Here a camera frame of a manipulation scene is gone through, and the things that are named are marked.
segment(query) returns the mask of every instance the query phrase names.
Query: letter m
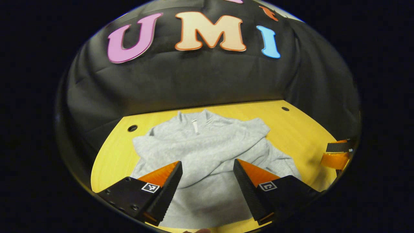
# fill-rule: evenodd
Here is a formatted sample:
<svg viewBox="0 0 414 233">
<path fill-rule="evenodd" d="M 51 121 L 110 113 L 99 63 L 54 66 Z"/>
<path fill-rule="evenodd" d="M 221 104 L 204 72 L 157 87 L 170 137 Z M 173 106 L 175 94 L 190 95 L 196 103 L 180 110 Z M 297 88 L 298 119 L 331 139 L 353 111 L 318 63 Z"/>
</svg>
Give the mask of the letter m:
<svg viewBox="0 0 414 233">
<path fill-rule="evenodd" d="M 240 24 L 243 22 L 237 17 L 223 15 L 213 24 L 201 12 L 181 12 L 176 14 L 182 21 L 181 41 L 176 44 L 177 50 L 196 50 L 203 46 L 197 40 L 197 33 L 203 38 L 207 46 L 214 48 L 221 35 L 224 36 L 220 47 L 231 51 L 245 51 L 246 45 L 241 38 Z"/>
</svg>

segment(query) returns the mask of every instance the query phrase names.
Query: letter i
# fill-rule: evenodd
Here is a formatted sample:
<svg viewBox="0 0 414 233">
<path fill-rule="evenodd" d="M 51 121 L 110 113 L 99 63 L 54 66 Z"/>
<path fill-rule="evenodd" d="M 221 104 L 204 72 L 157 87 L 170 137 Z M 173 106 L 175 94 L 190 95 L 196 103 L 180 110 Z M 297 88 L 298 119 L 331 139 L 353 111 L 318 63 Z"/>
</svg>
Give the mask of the letter i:
<svg viewBox="0 0 414 233">
<path fill-rule="evenodd" d="M 263 43 L 265 44 L 262 53 L 271 58 L 280 58 L 280 54 L 276 47 L 276 40 L 274 39 L 274 36 L 276 35 L 275 32 L 263 26 L 256 26 L 256 28 L 262 32 Z"/>
</svg>

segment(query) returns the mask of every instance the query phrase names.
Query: letter u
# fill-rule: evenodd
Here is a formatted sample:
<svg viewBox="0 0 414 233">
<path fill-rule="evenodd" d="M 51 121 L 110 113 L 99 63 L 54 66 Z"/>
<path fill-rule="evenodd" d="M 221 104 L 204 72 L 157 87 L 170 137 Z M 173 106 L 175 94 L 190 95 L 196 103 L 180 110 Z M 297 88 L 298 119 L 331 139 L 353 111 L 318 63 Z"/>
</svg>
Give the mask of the letter u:
<svg viewBox="0 0 414 233">
<path fill-rule="evenodd" d="M 140 19 L 137 23 L 141 24 L 140 39 L 136 45 L 129 49 L 123 47 L 125 31 L 131 26 L 123 26 L 112 32 L 109 36 L 108 58 L 112 63 L 124 63 L 143 54 L 154 39 L 155 22 L 163 13 L 149 15 Z"/>
</svg>

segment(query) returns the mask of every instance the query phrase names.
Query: yellow table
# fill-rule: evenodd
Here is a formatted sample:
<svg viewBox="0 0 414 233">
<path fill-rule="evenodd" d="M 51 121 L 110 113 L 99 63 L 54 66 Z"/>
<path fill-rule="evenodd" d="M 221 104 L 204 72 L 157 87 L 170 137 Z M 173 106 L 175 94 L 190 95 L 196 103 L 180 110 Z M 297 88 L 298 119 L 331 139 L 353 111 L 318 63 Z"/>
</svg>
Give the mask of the yellow table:
<svg viewBox="0 0 414 233">
<path fill-rule="evenodd" d="M 334 169 L 320 166 L 327 143 L 336 141 L 321 125 L 308 115 L 284 100 L 225 104 L 191 109 L 180 109 L 184 114 L 201 112 L 207 109 L 223 117 L 242 121 L 261 118 L 269 127 L 266 138 L 282 152 L 290 155 L 298 168 L 303 182 L 317 191 L 327 189 L 336 178 Z M 94 192 L 100 192 L 120 179 L 130 176 L 140 159 L 134 150 L 132 139 L 143 136 L 152 127 L 170 120 L 178 110 L 153 112 L 123 117 L 109 134 L 100 149 L 91 174 Z M 135 131 L 128 128 L 137 125 Z M 195 232 L 197 229 L 157 227 L 173 233 Z M 259 228 L 252 219 L 240 221 L 218 228 L 215 232 L 246 232 Z"/>
</svg>

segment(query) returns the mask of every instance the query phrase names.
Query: zipper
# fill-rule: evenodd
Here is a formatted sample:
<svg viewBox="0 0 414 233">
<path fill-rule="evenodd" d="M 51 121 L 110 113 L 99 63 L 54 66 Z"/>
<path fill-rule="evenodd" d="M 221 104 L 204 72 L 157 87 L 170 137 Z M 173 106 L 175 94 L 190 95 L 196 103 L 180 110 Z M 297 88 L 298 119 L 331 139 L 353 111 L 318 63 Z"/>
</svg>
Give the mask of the zipper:
<svg viewBox="0 0 414 233">
<path fill-rule="evenodd" d="M 193 119 L 193 120 L 191 120 L 191 122 L 193 123 L 195 134 L 199 135 L 200 133 L 198 132 L 197 120 Z"/>
</svg>

